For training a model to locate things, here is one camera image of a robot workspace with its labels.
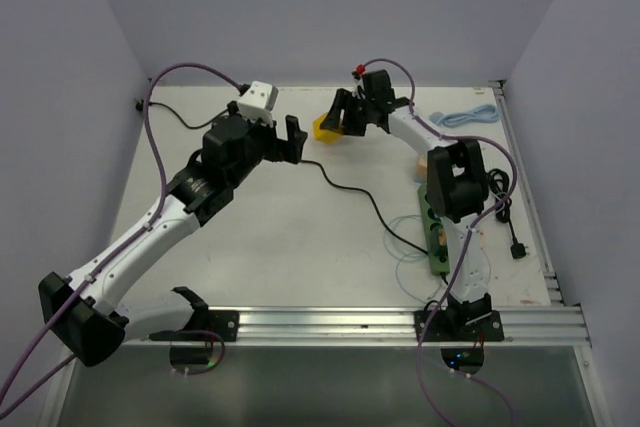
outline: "white table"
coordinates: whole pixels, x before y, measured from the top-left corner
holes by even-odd
[[[408,89],[397,88],[397,95]],[[285,137],[284,116],[293,114],[310,134],[304,158],[323,163],[336,182],[368,189],[387,221],[419,213],[414,181],[416,154],[403,142],[369,127],[364,138],[344,137],[333,145],[313,139],[312,122],[331,105],[335,87],[281,87],[274,111]],[[165,102],[191,123],[201,123],[236,98],[226,87],[160,87]],[[418,88],[418,110],[455,112],[495,103],[491,89]],[[205,130],[186,130],[168,111],[152,107],[151,124],[167,176],[186,165],[201,146]],[[471,124],[455,130],[507,145],[498,124]],[[508,170],[504,158],[486,147],[487,170]],[[120,235],[152,204],[159,180],[148,141],[141,135],[114,235]],[[490,292],[496,306],[548,305],[544,266],[536,252],[531,219],[518,189],[512,218],[529,255],[514,261],[508,227],[489,217],[483,224],[485,251],[492,265]],[[422,226],[406,222],[399,232],[424,245]],[[234,306],[412,306],[417,302],[396,284],[396,261],[382,244],[383,227],[366,196],[336,190],[311,165],[261,163],[235,191],[235,199],[203,229],[163,257],[127,294],[152,301],[159,293],[186,285],[212,305]],[[405,264],[400,275],[419,297],[440,280],[427,260]]]

